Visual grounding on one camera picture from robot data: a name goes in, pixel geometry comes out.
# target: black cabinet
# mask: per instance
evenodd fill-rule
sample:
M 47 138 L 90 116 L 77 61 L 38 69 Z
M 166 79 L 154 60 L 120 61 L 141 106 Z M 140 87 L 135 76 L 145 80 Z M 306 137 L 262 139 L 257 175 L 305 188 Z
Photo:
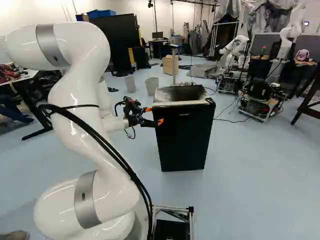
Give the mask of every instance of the black cabinet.
M 216 108 L 216 104 L 205 92 L 203 88 L 203 94 L 194 95 L 199 95 L 202 98 L 198 100 L 157 102 L 154 104 L 153 118 L 155 120 L 164 119 L 163 124 L 155 129 L 163 172 L 205 168 Z

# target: sink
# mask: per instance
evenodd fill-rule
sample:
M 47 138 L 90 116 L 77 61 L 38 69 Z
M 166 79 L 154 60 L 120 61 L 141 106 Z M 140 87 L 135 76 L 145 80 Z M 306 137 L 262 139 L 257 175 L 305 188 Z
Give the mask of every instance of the sink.
M 155 90 L 154 103 L 206 101 L 209 98 L 202 85 L 165 86 Z

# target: white bucket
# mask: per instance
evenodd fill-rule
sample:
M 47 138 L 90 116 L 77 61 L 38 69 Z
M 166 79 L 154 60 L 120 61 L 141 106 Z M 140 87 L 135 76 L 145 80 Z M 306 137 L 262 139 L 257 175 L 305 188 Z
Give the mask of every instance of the white bucket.
M 135 78 L 133 76 L 126 76 L 124 78 L 125 80 L 125 85 L 126 85 L 126 91 L 128 93 L 134 93 L 135 91 L 137 91 L 136 88 L 136 83 L 135 83 Z
M 159 87 L 159 78 L 149 77 L 145 80 L 146 90 L 149 96 L 154 96 L 156 93 L 156 88 Z

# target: blue box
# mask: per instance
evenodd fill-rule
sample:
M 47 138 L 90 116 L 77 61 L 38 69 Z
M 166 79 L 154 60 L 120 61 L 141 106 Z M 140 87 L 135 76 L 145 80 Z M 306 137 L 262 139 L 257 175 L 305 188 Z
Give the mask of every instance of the blue box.
M 86 14 L 88 14 L 89 19 L 97 19 L 97 18 L 103 18 L 103 17 L 110 17 L 116 15 L 115 11 L 112 10 L 93 10 L 88 11 Z

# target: robotic arm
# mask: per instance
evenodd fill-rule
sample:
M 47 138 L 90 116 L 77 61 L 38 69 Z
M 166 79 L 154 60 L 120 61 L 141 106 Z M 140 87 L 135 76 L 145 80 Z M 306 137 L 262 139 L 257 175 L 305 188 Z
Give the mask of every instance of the robotic arm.
M 237 35 L 231 42 L 229 42 L 223 49 L 221 49 L 219 51 L 220 54 L 223 54 L 220 60 L 221 66 L 225 69 L 229 69 L 229 67 L 232 67 L 235 57 L 244 55 L 244 51 L 248 41 L 248 37 Z
M 142 118 L 147 109 L 129 98 L 123 101 L 129 109 L 125 116 L 113 116 L 107 85 L 99 83 L 110 60 L 110 46 L 95 25 L 68 22 L 23 26 L 10 31 L 5 44 L 7 54 L 20 66 L 66 69 L 50 91 L 48 103 L 73 107 L 68 111 L 108 142 L 107 132 L 144 122 L 147 127 L 158 124 Z M 140 193 L 132 178 L 79 125 L 57 113 L 51 115 L 51 121 L 63 144 L 88 157 L 97 171 L 56 184 L 41 195 L 34 208 L 40 231 L 53 240 L 123 240 L 133 232 L 134 239 L 145 239 L 147 212 L 139 214 L 136 210 Z M 142 227 L 137 231 L 135 226 Z
M 297 37 L 302 34 L 302 24 L 304 11 L 307 7 L 308 0 L 301 0 L 298 5 L 292 10 L 290 22 L 287 27 L 280 31 L 281 47 L 276 59 L 272 60 L 272 66 L 266 78 L 268 83 L 278 82 L 281 71 L 287 61 L 288 53 L 291 49 L 292 42 L 288 38 L 293 38 L 296 41 Z
M 278 59 L 286 59 L 292 46 L 292 42 L 288 38 L 296 39 L 302 34 L 302 22 L 304 11 L 307 7 L 307 0 L 301 0 L 299 4 L 292 10 L 290 15 L 290 22 L 287 27 L 280 31 L 281 48 L 279 50 Z

